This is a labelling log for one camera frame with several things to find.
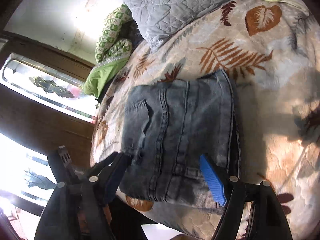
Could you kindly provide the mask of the grey quilted comforter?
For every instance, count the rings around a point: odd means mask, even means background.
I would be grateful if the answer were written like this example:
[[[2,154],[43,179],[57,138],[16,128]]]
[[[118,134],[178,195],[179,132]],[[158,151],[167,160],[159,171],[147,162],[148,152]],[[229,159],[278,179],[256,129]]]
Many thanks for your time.
[[[232,0],[123,0],[152,51],[193,20]]]

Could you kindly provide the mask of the stained glass window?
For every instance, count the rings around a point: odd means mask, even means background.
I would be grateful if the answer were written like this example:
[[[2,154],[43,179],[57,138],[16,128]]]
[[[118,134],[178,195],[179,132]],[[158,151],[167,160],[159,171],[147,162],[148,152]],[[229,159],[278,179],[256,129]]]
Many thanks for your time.
[[[65,146],[74,165],[90,165],[97,102],[82,82],[10,53],[1,65],[1,190],[45,206],[56,180],[48,156]]]

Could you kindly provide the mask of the beige leaf pattern blanket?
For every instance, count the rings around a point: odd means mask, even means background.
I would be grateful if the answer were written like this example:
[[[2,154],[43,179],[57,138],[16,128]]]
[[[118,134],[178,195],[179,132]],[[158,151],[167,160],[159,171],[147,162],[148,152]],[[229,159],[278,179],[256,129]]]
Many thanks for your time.
[[[132,87],[217,69],[235,81],[242,179],[269,181],[292,237],[317,239],[319,23],[286,3],[235,0],[188,24],[154,53],[141,42],[101,102],[91,163],[120,149]]]

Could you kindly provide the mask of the green patterned quilt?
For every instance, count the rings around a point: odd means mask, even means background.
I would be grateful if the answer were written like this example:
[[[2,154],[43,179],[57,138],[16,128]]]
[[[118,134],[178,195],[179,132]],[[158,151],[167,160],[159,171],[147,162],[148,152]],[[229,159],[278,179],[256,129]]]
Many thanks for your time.
[[[85,94],[98,98],[105,85],[125,66],[132,52],[132,42],[120,37],[121,28],[132,21],[132,13],[127,5],[111,12],[103,26],[95,46],[97,64],[89,73],[83,91]]]

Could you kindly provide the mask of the grey denim pants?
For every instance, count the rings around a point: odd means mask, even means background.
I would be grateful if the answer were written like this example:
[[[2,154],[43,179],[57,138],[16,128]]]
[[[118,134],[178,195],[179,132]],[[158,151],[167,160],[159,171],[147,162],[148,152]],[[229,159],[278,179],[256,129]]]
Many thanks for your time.
[[[212,192],[200,157],[239,174],[234,94],[223,70],[196,80],[131,89],[124,113],[121,151],[132,159],[120,183],[131,198],[216,209],[225,193]]]

